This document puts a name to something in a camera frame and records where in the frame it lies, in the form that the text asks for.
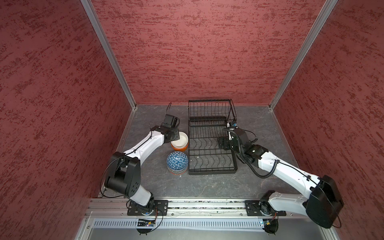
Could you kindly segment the white bowl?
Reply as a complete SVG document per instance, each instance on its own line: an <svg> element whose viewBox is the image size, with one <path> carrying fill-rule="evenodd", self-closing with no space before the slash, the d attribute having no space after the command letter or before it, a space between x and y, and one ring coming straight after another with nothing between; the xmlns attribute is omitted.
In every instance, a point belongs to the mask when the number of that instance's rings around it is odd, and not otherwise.
<svg viewBox="0 0 384 240"><path fill-rule="evenodd" d="M175 145L178 146L178 147L182 147L184 146L186 143L189 143L189 138L188 138L188 135L184 132L179 132L179 139L178 140L175 140L175 141L172 141L172 142L175 142Z"/></svg>

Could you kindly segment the orange bowl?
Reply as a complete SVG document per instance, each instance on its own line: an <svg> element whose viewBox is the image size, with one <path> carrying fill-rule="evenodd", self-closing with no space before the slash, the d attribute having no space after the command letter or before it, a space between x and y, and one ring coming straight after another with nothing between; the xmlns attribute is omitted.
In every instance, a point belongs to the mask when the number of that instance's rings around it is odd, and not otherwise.
<svg viewBox="0 0 384 240"><path fill-rule="evenodd" d="M175 142L171 142L172 148L175 151L179 151L179 152L185 152L187 150L187 148L188 148L188 145L189 145L189 143L186 143L184 146L178 147L178 146L175 145Z"/></svg>

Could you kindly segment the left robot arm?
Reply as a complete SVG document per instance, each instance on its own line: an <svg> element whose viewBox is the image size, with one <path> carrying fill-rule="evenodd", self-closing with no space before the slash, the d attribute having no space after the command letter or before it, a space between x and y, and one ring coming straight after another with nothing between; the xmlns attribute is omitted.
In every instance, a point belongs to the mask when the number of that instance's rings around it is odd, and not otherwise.
<svg viewBox="0 0 384 240"><path fill-rule="evenodd" d="M143 215L155 210L154 195L141 185L141 165L160 146L180 139L179 129L155 126L131 149L112 155L103 173L104 187L130 200Z"/></svg>

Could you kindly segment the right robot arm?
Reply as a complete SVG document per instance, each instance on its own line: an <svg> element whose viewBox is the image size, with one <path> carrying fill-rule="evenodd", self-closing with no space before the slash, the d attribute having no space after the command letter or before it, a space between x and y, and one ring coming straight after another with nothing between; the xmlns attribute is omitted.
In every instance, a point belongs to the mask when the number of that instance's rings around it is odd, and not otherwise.
<svg viewBox="0 0 384 240"><path fill-rule="evenodd" d="M259 200L257 209L264 216L277 217L279 212L307 216L322 228L329 229L339 220L344 202L337 184L331 177L319 177L280 159L267 148L249 140L247 132L238 127L227 127L227 137L220 142L260 179L277 177L298 191L282 194L268 191Z"/></svg>

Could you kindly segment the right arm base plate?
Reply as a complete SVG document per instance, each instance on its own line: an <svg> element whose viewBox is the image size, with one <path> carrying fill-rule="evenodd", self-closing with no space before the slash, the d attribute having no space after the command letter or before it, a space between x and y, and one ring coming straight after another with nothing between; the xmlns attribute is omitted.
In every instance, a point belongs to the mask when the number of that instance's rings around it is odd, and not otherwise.
<svg viewBox="0 0 384 240"><path fill-rule="evenodd" d="M275 211L266 200L247 200L245 210L248 217L284 217L287 215L285 211Z"/></svg>

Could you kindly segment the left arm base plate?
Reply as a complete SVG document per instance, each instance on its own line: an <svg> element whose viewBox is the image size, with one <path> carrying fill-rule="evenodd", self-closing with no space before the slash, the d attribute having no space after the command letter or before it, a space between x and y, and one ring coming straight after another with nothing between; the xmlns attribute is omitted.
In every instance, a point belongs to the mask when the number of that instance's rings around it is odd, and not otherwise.
<svg viewBox="0 0 384 240"><path fill-rule="evenodd" d="M146 206L141 206L135 202L127 202L127 215L128 216L166 216L168 211L168 200L150 200Z"/></svg>

